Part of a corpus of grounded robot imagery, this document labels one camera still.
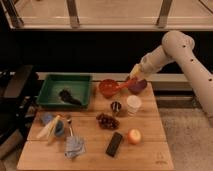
round fruit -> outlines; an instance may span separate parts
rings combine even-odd
[[[138,144],[141,142],[141,133],[138,129],[130,129],[127,133],[127,140],[130,144]]]

black wall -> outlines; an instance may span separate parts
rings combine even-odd
[[[37,71],[63,72],[129,72],[143,55],[160,43],[165,32],[63,32],[12,31],[6,50]],[[196,57],[213,70],[213,32],[185,32],[195,39]],[[177,64],[161,72],[180,73]]]

purple cup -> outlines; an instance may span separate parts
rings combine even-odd
[[[128,86],[128,90],[132,94],[139,94],[142,90],[147,87],[147,81],[145,79],[137,81],[134,85]]]

orange bowl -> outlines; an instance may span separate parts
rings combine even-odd
[[[99,84],[99,91],[105,98],[110,98],[118,92],[118,83],[112,79],[102,80]]]

gray cloth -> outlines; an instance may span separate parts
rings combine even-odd
[[[84,139],[78,136],[67,137],[65,156],[74,158],[85,153]]]

